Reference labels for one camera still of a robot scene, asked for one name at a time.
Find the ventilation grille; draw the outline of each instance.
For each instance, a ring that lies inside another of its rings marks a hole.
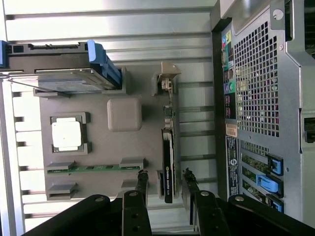
[[[277,37],[266,22],[234,50],[238,128],[279,137]]]
[[[262,147],[246,141],[242,141],[242,148],[262,156],[269,152],[269,149],[266,147]]]

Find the screw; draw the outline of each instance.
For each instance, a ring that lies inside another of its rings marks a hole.
[[[209,195],[209,193],[206,192],[206,191],[203,191],[203,192],[201,192],[200,194],[201,194],[202,196],[208,196],[208,195]]]
[[[104,198],[96,198],[95,201],[96,202],[101,202],[101,201],[104,201]]]
[[[244,201],[244,198],[237,196],[237,197],[235,197],[235,200],[238,202],[242,202],[242,201]]]

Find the perforated metal panel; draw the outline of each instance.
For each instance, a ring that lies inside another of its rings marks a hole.
[[[262,156],[269,152],[269,149],[266,147],[262,147],[260,145],[252,144],[246,141],[242,141],[242,148]]]
[[[235,45],[238,128],[279,137],[277,37],[265,22]]]

